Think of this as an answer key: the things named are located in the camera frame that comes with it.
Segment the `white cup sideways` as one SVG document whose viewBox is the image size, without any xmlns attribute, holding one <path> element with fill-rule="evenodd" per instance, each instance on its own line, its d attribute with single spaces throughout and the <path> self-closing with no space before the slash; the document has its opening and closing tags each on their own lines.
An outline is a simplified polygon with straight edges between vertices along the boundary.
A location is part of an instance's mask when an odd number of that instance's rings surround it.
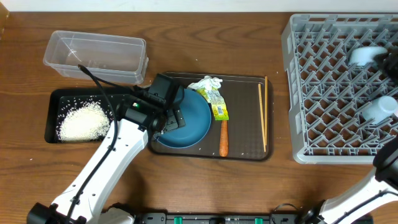
<svg viewBox="0 0 398 224">
<path fill-rule="evenodd" d="M 397 100 L 391 96 L 382 96 L 373 100 L 370 106 L 362 112 L 362 115 L 366 121 L 371 121 L 371 124 L 378 124 L 396 111 Z"/>
</svg>

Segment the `orange carrot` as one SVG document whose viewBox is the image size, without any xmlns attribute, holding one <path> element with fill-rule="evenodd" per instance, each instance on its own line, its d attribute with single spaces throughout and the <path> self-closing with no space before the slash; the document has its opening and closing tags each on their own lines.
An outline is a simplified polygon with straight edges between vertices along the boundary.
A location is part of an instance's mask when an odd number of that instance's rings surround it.
<svg viewBox="0 0 398 224">
<path fill-rule="evenodd" d="M 228 155 L 228 151 L 229 151 L 228 122 L 227 120 L 223 120 L 221 122 L 219 154 L 221 157 L 226 157 Z"/>
</svg>

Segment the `light blue bowl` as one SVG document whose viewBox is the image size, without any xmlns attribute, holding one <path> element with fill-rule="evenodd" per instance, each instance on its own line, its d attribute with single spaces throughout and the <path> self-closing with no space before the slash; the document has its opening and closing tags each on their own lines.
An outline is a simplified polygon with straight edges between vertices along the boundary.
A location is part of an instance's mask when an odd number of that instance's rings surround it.
<svg viewBox="0 0 398 224">
<path fill-rule="evenodd" d="M 367 63 L 374 62 L 374 57 L 387 53 L 384 47 L 361 47 L 354 49 L 349 57 L 348 65 L 365 66 Z"/>
</svg>

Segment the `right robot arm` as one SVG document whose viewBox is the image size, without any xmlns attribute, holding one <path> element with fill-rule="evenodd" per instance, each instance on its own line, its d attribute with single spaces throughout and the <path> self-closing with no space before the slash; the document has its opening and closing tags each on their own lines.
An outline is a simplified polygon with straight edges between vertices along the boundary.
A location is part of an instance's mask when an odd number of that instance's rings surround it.
<svg viewBox="0 0 398 224">
<path fill-rule="evenodd" d="M 352 51 L 349 63 L 377 63 L 387 75 L 397 74 L 397 52 L 384 47 L 361 47 Z M 397 201 L 397 138 L 382 147 L 373 160 L 370 173 L 345 193 L 321 201 L 296 218 L 295 223 L 354 223 L 367 213 Z"/>
</svg>

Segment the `dark blue plate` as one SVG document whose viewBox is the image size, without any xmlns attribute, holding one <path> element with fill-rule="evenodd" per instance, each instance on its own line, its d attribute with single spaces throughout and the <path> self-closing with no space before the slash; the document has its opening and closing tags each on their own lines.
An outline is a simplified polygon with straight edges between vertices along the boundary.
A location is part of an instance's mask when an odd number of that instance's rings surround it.
<svg viewBox="0 0 398 224">
<path fill-rule="evenodd" d="M 171 148 L 186 148 L 200 142 L 211 126 L 211 111 L 201 94 L 184 89 L 184 99 L 180 103 L 185 126 L 160 134 L 155 140 Z"/>
</svg>

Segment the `wooden chopstick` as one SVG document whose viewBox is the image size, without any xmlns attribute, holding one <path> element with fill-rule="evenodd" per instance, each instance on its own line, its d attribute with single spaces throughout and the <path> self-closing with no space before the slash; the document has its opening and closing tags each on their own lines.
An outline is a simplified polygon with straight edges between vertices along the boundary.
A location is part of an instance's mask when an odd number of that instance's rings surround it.
<svg viewBox="0 0 398 224">
<path fill-rule="evenodd" d="M 267 125 L 268 125 L 268 77 L 265 76 L 265 81 L 264 81 L 264 96 L 265 96 L 265 111 L 264 111 L 264 116 L 265 116 L 265 145 L 267 146 L 268 140 L 267 140 L 267 134 L 268 134 L 268 130 L 267 130 Z"/>
<path fill-rule="evenodd" d="M 262 104 L 262 91 L 261 84 L 257 85 L 258 87 L 258 95 L 259 95 L 259 107 L 260 107 L 260 117 L 261 117 L 261 130 L 262 130 L 262 143 L 264 148 L 264 153 L 266 152 L 266 132 L 264 127 L 264 112 L 263 112 L 263 104 Z"/>
</svg>

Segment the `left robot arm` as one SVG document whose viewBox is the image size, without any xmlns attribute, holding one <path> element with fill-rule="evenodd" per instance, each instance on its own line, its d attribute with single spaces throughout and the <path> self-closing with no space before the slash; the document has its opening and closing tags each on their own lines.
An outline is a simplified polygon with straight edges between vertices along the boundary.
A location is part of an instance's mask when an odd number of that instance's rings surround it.
<svg viewBox="0 0 398 224">
<path fill-rule="evenodd" d="M 114 121 L 99 148 L 71 185 L 50 206 L 36 203 L 28 223 L 96 223 L 104 203 L 152 134 L 164 130 L 169 110 L 184 98 L 183 87 L 158 74 L 151 86 L 135 86 L 112 109 Z"/>
</svg>

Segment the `pile of white rice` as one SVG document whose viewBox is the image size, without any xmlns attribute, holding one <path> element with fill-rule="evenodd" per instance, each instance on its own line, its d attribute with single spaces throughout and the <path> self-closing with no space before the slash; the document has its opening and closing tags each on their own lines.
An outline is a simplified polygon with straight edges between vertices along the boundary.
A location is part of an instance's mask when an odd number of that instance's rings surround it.
<svg viewBox="0 0 398 224">
<path fill-rule="evenodd" d="M 102 108 L 90 103 L 67 114 L 61 124 L 60 138 L 66 142 L 97 141 L 106 136 L 110 124 Z"/>
</svg>

